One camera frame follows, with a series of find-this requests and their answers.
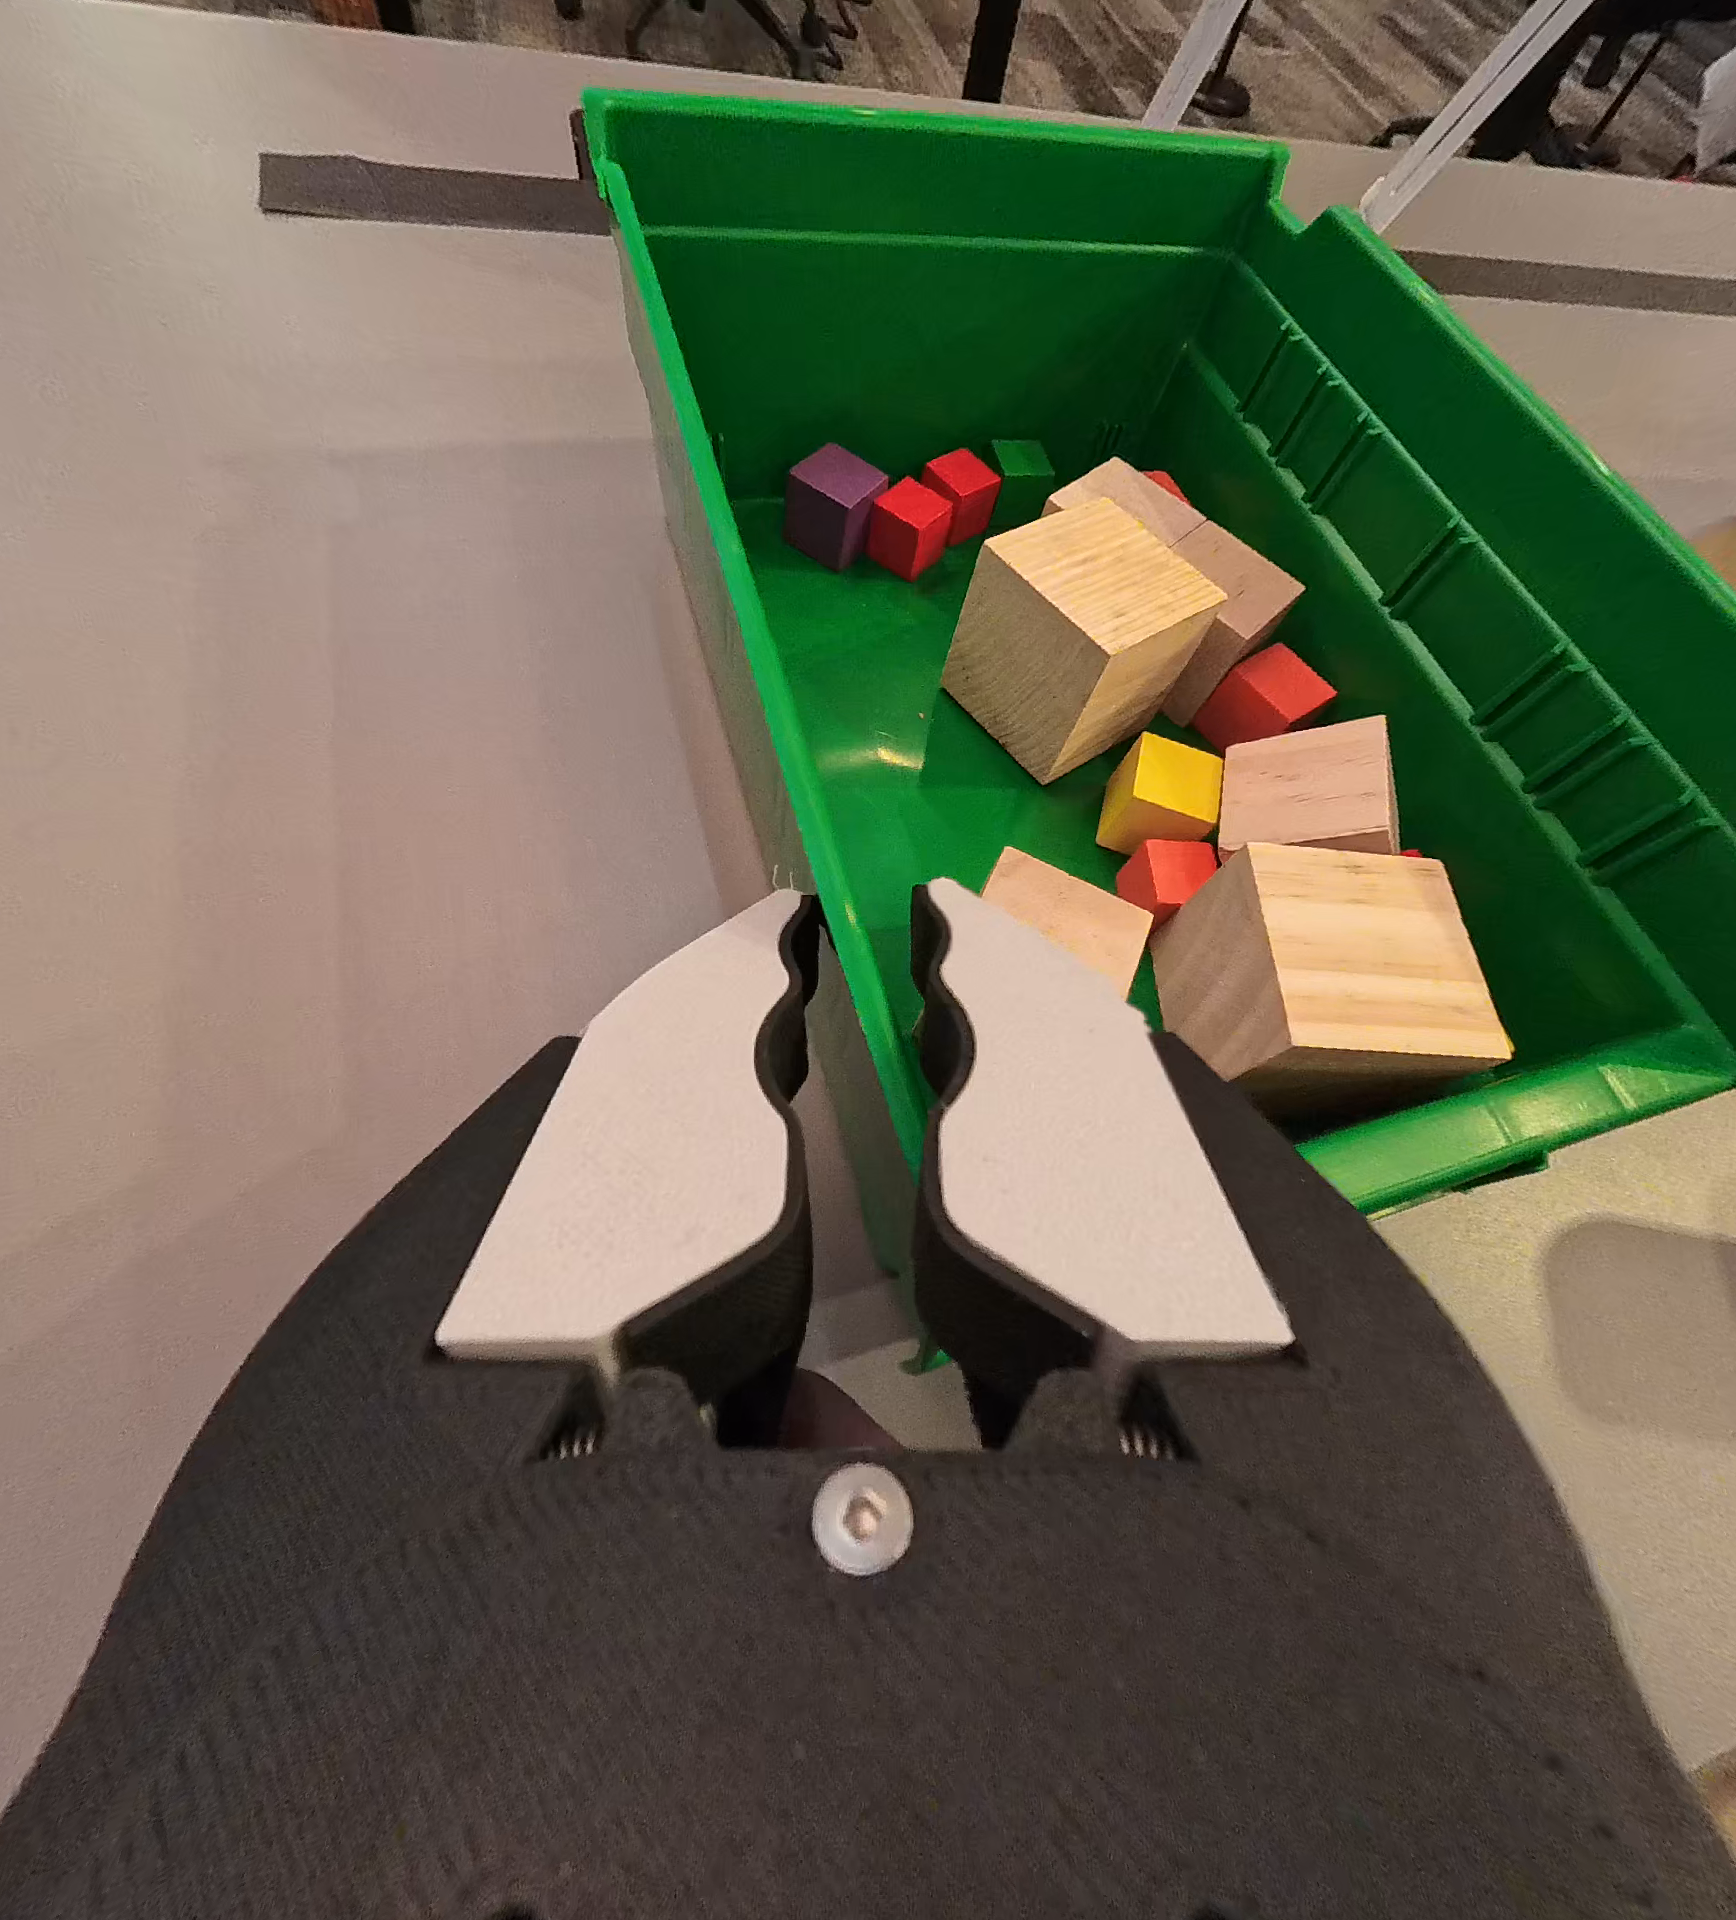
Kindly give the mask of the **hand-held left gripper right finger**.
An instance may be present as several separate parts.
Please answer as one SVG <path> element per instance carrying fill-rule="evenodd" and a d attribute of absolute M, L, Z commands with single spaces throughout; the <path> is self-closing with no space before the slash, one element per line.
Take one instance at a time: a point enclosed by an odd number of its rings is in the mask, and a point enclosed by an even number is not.
<path fill-rule="evenodd" d="M 1045 1379 L 1110 1418 L 1159 1366 L 1265 1362 L 1294 1325 L 1181 1086 L 1188 1049 L 1110 979 L 964 882 L 912 887 L 931 1092 L 912 1280 L 983 1444 Z"/>

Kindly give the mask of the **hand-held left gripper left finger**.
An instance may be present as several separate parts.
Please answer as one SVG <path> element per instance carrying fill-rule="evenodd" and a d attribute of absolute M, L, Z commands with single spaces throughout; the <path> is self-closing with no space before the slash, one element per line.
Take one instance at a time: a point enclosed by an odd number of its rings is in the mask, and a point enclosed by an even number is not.
<path fill-rule="evenodd" d="M 780 1412 L 813 1304 L 809 1000 L 825 914 L 780 887 L 582 1029 L 434 1331 L 454 1362 L 665 1370 Z"/>

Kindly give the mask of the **pile of wooden cubes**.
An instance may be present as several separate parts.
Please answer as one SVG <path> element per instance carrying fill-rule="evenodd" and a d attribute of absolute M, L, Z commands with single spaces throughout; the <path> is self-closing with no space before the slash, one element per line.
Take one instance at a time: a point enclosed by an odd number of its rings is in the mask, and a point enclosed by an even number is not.
<path fill-rule="evenodd" d="M 1507 1067 L 1446 866 L 1402 848 L 1389 717 L 1186 737 L 1165 711 L 1216 641 L 1226 577 L 1096 491 L 983 540 L 967 490 L 902 477 L 864 560 L 760 540 L 807 732 L 797 807 L 889 1112 L 917 1130 L 910 892 L 1035 907 L 1135 1014 L 1303 1125 Z"/>

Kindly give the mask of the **green plastic box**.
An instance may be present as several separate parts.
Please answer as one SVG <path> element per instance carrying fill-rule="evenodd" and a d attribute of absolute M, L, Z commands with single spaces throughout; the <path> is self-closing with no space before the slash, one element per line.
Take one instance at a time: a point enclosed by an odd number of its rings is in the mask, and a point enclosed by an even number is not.
<path fill-rule="evenodd" d="M 952 543 L 1104 494 L 1224 577 L 1165 706 L 1182 736 L 1389 717 L 1402 850 L 1446 866 L 1512 1039 L 1386 1112 L 1282 1116 L 1346 1200 L 1736 1090 L 1736 591 L 1357 213 L 1296 216 L 1284 149 L 631 90 L 585 111 L 745 797 L 837 962 L 757 548 L 854 567 L 859 512 L 909 475 L 969 491 Z M 856 1009 L 823 1047 L 924 1331 L 922 1063 L 901 1127 Z"/>

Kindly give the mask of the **grey tape strip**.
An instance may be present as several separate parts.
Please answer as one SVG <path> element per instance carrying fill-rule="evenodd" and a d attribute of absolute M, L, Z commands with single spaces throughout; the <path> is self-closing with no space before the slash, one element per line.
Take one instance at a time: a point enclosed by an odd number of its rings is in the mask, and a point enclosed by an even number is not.
<path fill-rule="evenodd" d="M 1407 249 L 1405 263 L 1444 297 L 1607 307 L 1736 321 L 1736 278 Z"/>
<path fill-rule="evenodd" d="M 261 151 L 256 206 L 287 220 L 611 235 L 589 177 L 407 164 L 350 153 Z"/>

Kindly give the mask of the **white metal stand leg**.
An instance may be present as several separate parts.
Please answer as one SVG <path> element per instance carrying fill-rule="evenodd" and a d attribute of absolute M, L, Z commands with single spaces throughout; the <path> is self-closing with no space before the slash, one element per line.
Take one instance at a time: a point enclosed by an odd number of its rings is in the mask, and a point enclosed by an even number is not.
<path fill-rule="evenodd" d="M 1358 203 L 1361 222 L 1371 232 L 1385 233 L 1552 50 L 1571 37 L 1593 6 L 1531 3 L 1449 103 L 1408 141 L 1402 156 L 1369 185 Z"/>
<path fill-rule="evenodd" d="M 1192 109 L 1229 121 L 1250 113 L 1250 92 L 1231 71 L 1250 8 L 1250 2 L 1199 3 L 1145 108 L 1145 130 L 1176 130 Z"/>

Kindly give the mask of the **black chair base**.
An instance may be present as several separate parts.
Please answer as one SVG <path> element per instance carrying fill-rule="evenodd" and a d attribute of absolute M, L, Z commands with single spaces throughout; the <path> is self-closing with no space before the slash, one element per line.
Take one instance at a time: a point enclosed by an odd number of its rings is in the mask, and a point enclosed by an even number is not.
<path fill-rule="evenodd" d="M 856 3 L 798 2 L 795 20 L 787 21 L 777 3 L 728 2 L 728 8 L 746 17 L 779 51 L 787 76 L 797 82 L 820 84 L 838 73 L 849 61 L 849 46 L 861 37 Z M 667 12 L 691 12 L 706 17 L 718 2 L 640 2 L 631 12 L 622 47 L 633 60 L 648 58 L 647 37 Z"/>

